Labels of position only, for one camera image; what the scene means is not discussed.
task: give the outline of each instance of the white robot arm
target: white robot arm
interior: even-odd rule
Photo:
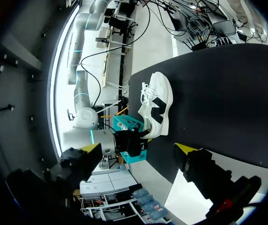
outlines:
[[[68,68],[68,84],[76,84],[74,90],[74,107],[77,116],[74,127],[63,133],[61,148],[63,151],[73,148],[81,148],[94,143],[101,143],[104,155],[115,152],[115,138],[110,130],[96,130],[98,115],[91,108],[88,94],[87,71],[76,71],[82,56],[84,45],[84,32],[86,30],[99,30],[104,13],[111,0],[94,0],[89,13],[83,13],[80,9],[75,17],[72,27],[72,38],[70,43]]]

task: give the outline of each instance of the black logo on sneaker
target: black logo on sneaker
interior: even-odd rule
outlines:
[[[156,120],[158,123],[162,124],[163,121],[163,116],[161,116],[162,114],[165,113],[165,109],[166,109],[166,103],[164,101],[162,101],[160,98],[156,97],[153,100],[153,103],[155,103],[157,106],[159,106],[158,108],[152,107],[151,110],[151,116],[152,118],[154,118],[154,120]]]

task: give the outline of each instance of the desk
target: desk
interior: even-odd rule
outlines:
[[[268,46],[223,45],[191,52],[144,69],[130,78],[129,115],[143,121],[141,83],[164,73],[174,101],[169,135],[153,139],[147,161],[169,182],[178,172],[175,142],[204,147],[268,168]]]
[[[113,14],[113,17],[114,18],[120,17],[119,19],[128,19],[127,17],[124,17],[124,16],[120,16],[119,15],[119,8],[120,8],[120,5],[122,3],[123,3],[122,1],[120,1],[118,3],[118,6],[117,6],[117,8],[116,8],[116,10],[115,10],[115,12]],[[108,44],[107,44],[107,47],[106,47],[106,51],[108,51],[108,50],[110,50],[112,48],[118,47],[118,46],[112,46],[112,44],[125,45],[124,43],[122,43],[122,41],[118,41],[118,42],[117,41],[113,41],[113,32],[114,32],[114,27],[111,26],[110,29],[109,29],[109,32],[108,32],[108,36],[107,36]],[[111,61],[110,61],[110,58],[112,58],[112,56],[111,56],[112,54],[116,55],[116,58],[117,58],[113,63],[111,63]],[[104,71],[103,71],[102,80],[101,80],[101,87],[102,88],[106,86],[106,81],[108,79],[108,74],[110,73],[109,72],[110,71],[110,68],[109,68],[110,63],[116,65],[116,62],[119,61],[119,63],[118,63],[118,69],[115,69],[114,70],[115,72],[118,72],[118,74],[119,74],[119,67],[120,67],[120,61],[121,61],[121,55],[122,54],[124,54],[124,53],[122,53],[121,48],[106,53],[106,55],[105,55],[105,62],[104,62]]]

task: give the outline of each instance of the plastic bottle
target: plastic bottle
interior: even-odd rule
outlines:
[[[154,201],[154,198],[153,198],[153,195],[150,195],[150,194],[147,194],[137,199],[137,203],[139,206],[144,206],[152,201]]]
[[[149,193],[149,192],[148,192],[147,189],[145,189],[145,188],[141,188],[141,189],[139,189],[139,190],[134,191],[134,192],[132,193],[132,195],[133,195],[133,198],[140,198],[140,197],[142,197],[142,196],[147,195],[148,193]]]
[[[164,217],[166,214],[168,213],[167,209],[164,208],[164,207],[161,207],[157,210],[154,210],[150,213],[149,217],[152,219],[152,220],[158,220],[162,217]]]
[[[152,201],[152,202],[142,206],[142,210],[145,212],[152,212],[152,211],[157,210],[159,208],[161,208],[161,205],[157,201]]]

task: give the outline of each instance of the shoe sole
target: shoe sole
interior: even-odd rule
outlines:
[[[169,109],[173,103],[173,94],[172,94],[172,89],[171,89],[171,84],[169,82],[169,80],[167,79],[166,76],[165,80],[167,82],[167,88],[168,88],[168,100],[166,103],[166,109],[165,109],[165,113],[163,115],[163,122],[161,124],[161,134],[160,135],[164,135],[167,136],[168,135],[168,129],[169,129],[169,119],[168,119],[168,112]]]

